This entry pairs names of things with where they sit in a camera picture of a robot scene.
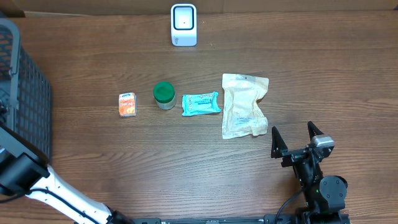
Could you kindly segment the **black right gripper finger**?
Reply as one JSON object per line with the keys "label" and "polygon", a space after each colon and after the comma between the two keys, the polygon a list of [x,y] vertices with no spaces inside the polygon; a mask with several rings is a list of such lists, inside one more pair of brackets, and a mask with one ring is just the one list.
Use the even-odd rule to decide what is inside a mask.
{"label": "black right gripper finger", "polygon": [[310,139],[312,139],[314,136],[317,136],[317,135],[323,135],[323,132],[320,131],[320,130],[314,125],[314,123],[313,123],[312,121],[309,121],[309,122],[307,123],[307,127],[308,127],[308,133],[309,133]]}
{"label": "black right gripper finger", "polygon": [[281,158],[283,153],[288,151],[288,147],[285,144],[282,136],[280,135],[278,129],[272,127],[272,147],[271,147],[271,158]]}

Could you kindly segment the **beige plastic pouch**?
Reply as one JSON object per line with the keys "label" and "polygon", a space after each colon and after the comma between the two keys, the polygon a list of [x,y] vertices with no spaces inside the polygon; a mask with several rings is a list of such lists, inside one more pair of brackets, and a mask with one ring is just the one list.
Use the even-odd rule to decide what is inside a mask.
{"label": "beige plastic pouch", "polygon": [[264,98],[268,87],[268,78],[223,74],[224,106],[221,128],[223,139],[267,133],[268,120],[257,102]]}

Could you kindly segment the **teal wipes packet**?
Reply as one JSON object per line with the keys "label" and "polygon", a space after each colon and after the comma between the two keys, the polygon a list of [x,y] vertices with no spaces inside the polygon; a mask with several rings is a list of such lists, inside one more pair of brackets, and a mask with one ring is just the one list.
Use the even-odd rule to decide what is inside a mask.
{"label": "teal wipes packet", "polygon": [[218,92],[204,93],[200,95],[182,96],[182,116],[197,116],[204,114],[220,113],[217,103]]}

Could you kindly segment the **green lid jar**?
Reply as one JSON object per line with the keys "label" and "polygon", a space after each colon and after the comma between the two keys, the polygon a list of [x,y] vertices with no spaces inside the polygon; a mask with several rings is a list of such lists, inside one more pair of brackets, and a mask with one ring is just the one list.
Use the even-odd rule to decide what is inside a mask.
{"label": "green lid jar", "polygon": [[153,89],[153,95],[158,107],[162,110],[171,110],[176,102],[174,87],[169,82],[159,82]]}

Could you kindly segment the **orange tissue pack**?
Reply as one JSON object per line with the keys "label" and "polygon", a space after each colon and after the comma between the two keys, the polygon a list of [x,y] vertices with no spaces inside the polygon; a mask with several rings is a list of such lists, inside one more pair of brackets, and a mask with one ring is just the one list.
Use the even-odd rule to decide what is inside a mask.
{"label": "orange tissue pack", "polygon": [[137,112],[136,94],[133,92],[119,95],[119,115],[121,117],[135,116]]}

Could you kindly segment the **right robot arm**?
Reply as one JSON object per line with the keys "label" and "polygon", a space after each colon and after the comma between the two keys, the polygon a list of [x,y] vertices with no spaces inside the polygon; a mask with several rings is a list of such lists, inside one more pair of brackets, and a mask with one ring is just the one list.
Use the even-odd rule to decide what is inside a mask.
{"label": "right robot arm", "polygon": [[[338,175],[324,176],[320,163],[329,157],[335,142],[331,136],[320,131],[313,122],[307,123],[310,143],[301,149],[290,151],[278,129],[272,127],[271,157],[281,158],[282,167],[292,167],[301,190],[291,196],[279,208],[275,215],[266,215],[265,223],[312,223],[344,224],[349,216],[341,211],[345,208],[348,183]],[[283,215],[283,209],[303,195],[305,207],[295,210],[294,214]]]}

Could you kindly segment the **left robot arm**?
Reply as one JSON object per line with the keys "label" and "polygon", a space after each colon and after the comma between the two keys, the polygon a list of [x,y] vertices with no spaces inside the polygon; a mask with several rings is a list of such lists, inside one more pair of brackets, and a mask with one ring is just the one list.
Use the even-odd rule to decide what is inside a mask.
{"label": "left robot arm", "polygon": [[43,202],[80,224],[128,224],[117,210],[88,198],[64,181],[47,156],[1,125],[1,203],[22,197]]}

